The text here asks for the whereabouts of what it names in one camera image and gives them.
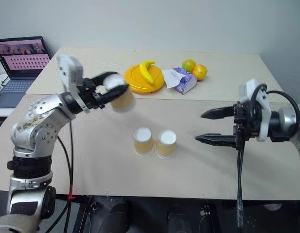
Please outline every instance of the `laptop screen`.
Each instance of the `laptop screen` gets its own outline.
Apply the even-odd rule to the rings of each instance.
[[[0,40],[0,62],[9,76],[37,76],[49,60],[42,37]]]

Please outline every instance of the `black cable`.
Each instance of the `black cable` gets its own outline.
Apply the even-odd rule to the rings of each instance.
[[[250,99],[250,102],[249,102],[249,114],[248,114],[248,122],[249,122],[249,126],[251,127],[251,122],[253,122],[253,118],[254,118],[254,106],[255,106],[255,103],[256,103],[256,98],[257,98],[257,95],[258,95],[258,92],[260,91],[260,89],[262,88],[263,91],[266,91],[267,89],[267,86],[265,83],[262,83],[260,85],[258,85],[256,87],[256,89],[254,90],[254,92],[252,93],[252,96],[251,96],[251,99]]]
[[[73,170],[74,170],[74,145],[73,145],[73,131],[72,131],[72,123],[69,123],[70,126],[70,140],[71,140],[71,178],[70,178],[70,189],[73,187]],[[67,217],[66,217],[66,223],[64,225],[64,233],[67,232],[68,226],[69,226],[69,219],[70,219],[70,213],[71,213],[71,202],[68,206],[67,211]]]
[[[6,79],[4,79],[3,81],[1,81],[2,83],[1,83],[1,86],[5,86],[5,85],[3,85],[4,84],[4,82],[7,80],[9,78],[9,76],[7,75],[7,77],[6,77]]]
[[[67,202],[66,206],[63,208],[63,210],[61,211],[60,215],[57,217],[57,219],[55,220],[55,222],[53,222],[53,224],[47,229],[47,231],[45,233],[51,232],[51,230],[55,227],[55,225],[57,225],[57,223],[59,222],[59,220],[62,218],[62,216],[66,212],[66,210],[67,210],[67,208],[69,206],[69,203],[70,203],[70,201]]]
[[[63,144],[63,142],[61,141],[61,138],[58,136],[58,141],[62,146],[62,149],[64,151],[64,154],[66,156],[67,159],[67,164],[68,164],[68,169],[69,169],[69,177],[70,177],[70,182],[71,182],[71,166],[70,166],[70,161],[69,161],[69,157],[68,157],[68,152],[67,149],[65,147],[65,145]],[[62,216],[64,215],[64,213],[66,212],[66,210],[68,209],[69,205],[70,205],[71,201],[68,200],[66,206],[63,208],[63,210],[61,211],[60,215],[57,217],[57,219],[52,223],[52,225],[46,230],[46,233],[49,233],[54,227],[55,225],[57,225],[57,223],[59,222],[59,220],[62,218]]]
[[[293,131],[289,135],[289,138],[292,138],[300,128],[300,109],[299,109],[297,103],[294,101],[294,99],[290,95],[288,95],[286,92],[283,92],[283,91],[268,91],[267,92],[267,94],[270,94],[270,93],[275,93],[275,94],[284,96],[290,102],[290,104],[292,105],[292,107],[294,108],[294,110],[296,112],[296,124],[295,124]]]
[[[243,194],[242,194],[242,167],[244,158],[245,144],[238,151],[237,155],[237,201],[236,201],[236,213],[237,213],[237,232],[243,232],[243,222],[244,222],[244,207],[243,207]]]
[[[66,233],[68,231],[69,219],[70,219],[70,213],[71,213],[71,205],[72,205],[72,202],[69,201],[66,223],[64,224],[64,231],[63,231],[64,233]]]

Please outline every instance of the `yellow plate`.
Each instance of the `yellow plate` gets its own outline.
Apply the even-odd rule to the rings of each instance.
[[[164,76],[160,68],[151,65],[148,71],[154,79],[154,83],[148,84],[140,73],[139,65],[131,67],[125,74],[125,80],[130,89],[139,93],[150,93],[161,89],[165,84]]]

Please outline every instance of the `white cup rim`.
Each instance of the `white cup rim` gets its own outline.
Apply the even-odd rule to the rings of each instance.
[[[137,137],[137,134],[138,134],[138,132],[141,131],[141,130],[147,131],[147,132],[149,133],[149,135],[147,135],[147,137],[146,137],[145,139],[141,139],[141,140],[140,140],[140,138]],[[136,129],[136,131],[135,131],[135,133],[134,133],[134,138],[135,138],[135,140],[138,141],[138,142],[147,142],[147,141],[149,141],[149,140],[151,139],[151,137],[152,137],[152,133],[151,133],[150,129],[149,129],[149,128],[146,128],[146,127],[138,128],[138,129]]]
[[[174,138],[172,139],[172,141],[168,141],[168,142],[163,141],[163,140],[161,139],[161,137],[162,137],[162,135],[163,135],[164,133],[172,134],[172,136],[174,137]],[[159,133],[159,141],[160,141],[162,144],[164,144],[164,145],[172,145],[172,144],[176,143],[176,141],[177,141],[177,135],[176,135],[176,133],[175,133],[174,131],[172,131],[172,130],[164,130],[164,131],[162,131],[162,132]]]

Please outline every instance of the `white tabletop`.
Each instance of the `white tabletop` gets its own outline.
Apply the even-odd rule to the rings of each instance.
[[[21,121],[29,106],[45,95],[26,95],[0,128],[0,190],[8,190],[13,144],[10,129]],[[233,118],[207,120],[200,114],[233,102],[201,100],[136,99],[127,113],[114,112],[109,105],[79,114],[72,122],[74,132],[74,192],[82,195],[118,195],[235,199],[237,152],[195,140],[204,133],[232,134]],[[134,153],[134,131],[148,127],[157,140],[170,129],[177,135],[174,158],[162,160],[155,153]],[[67,147],[69,130],[59,133]],[[68,193],[69,177],[62,148],[52,155],[52,185],[57,193]],[[246,200],[300,200],[300,158],[290,142],[246,143],[243,175]]]
[[[187,58],[209,68],[205,82],[198,83],[186,95],[169,93],[164,87],[152,95],[135,95],[136,104],[127,113],[116,113],[107,106],[88,115],[79,114],[73,122],[75,194],[236,198],[236,150],[202,144],[194,137],[204,133],[232,134],[232,117],[211,121],[201,119],[200,115],[211,108],[234,104],[238,99],[239,84],[259,75],[269,89],[280,89],[259,55],[89,48],[61,48],[60,51],[80,60],[85,77],[105,70],[123,73],[142,60],[152,59],[156,59],[162,69],[180,66]],[[6,163],[12,158],[12,125],[24,118],[30,104],[45,97],[41,93],[62,92],[54,58],[28,90],[31,94],[25,95],[0,128],[0,190],[8,190],[9,186],[10,171],[6,169]],[[278,109],[282,103],[272,99],[271,105]],[[176,156],[162,160],[154,153],[148,157],[136,155],[133,134],[139,127],[148,127],[155,140],[159,132],[173,130],[177,134]],[[68,132],[64,127],[59,133],[66,146],[69,146]],[[57,143],[52,159],[52,185],[58,193],[68,193],[68,170]],[[300,159],[289,142],[258,143],[251,139],[246,144],[242,177],[246,200],[300,200]]]
[[[238,86],[252,78],[267,84],[268,90],[281,90],[257,54],[107,50],[84,47],[62,47],[58,53],[75,56],[84,67],[84,77],[93,77],[104,71],[117,71],[124,75],[131,66],[144,60],[154,60],[155,65],[164,70],[180,67],[185,59],[192,58],[197,64],[204,64],[208,68],[206,79],[198,82],[196,87],[185,95],[164,86],[156,93],[135,95],[143,99],[237,101]],[[27,94],[63,92],[58,77],[56,55],[28,89]],[[278,99],[280,98],[276,95],[270,96],[271,102]]]
[[[3,88],[2,81],[4,81],[7,78],[7,74],[1,74],[0,75],[0,90]],[[0,108],[0,117],[7,117],[13,112],[14,108]]]

